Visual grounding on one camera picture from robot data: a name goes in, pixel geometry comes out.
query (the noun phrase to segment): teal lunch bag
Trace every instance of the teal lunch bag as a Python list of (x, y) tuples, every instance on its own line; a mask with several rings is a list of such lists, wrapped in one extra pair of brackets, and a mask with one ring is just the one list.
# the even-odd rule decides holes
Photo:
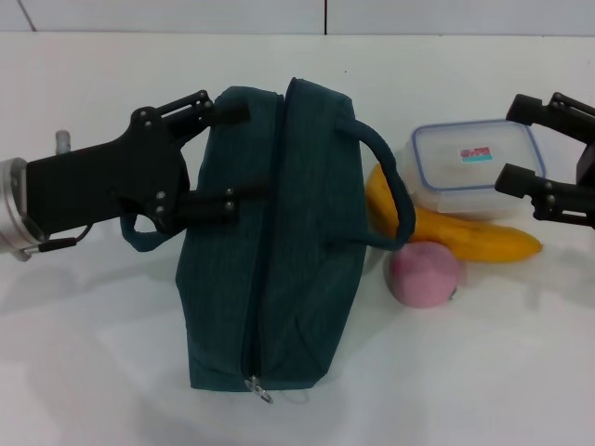
[[(210, 130), (198, 190), (239, 199), (234, 225), (187, 229), (176, 283), (191, 385), (222, 391), (312, 387), (328, 371), (362, 275), (366, 246), (396, 251), (415, 210), (389, 146), (355, 120), (351, 99), (292, 80), (283, 96), (231, 87), (250, 120)], [(377, 157), (399, 213), (394, 239), (368, 229), (360, 141)], [(255, 185), (268, 194), (251, 196)], [(123, 235), (148, 251), (168, 236)]]

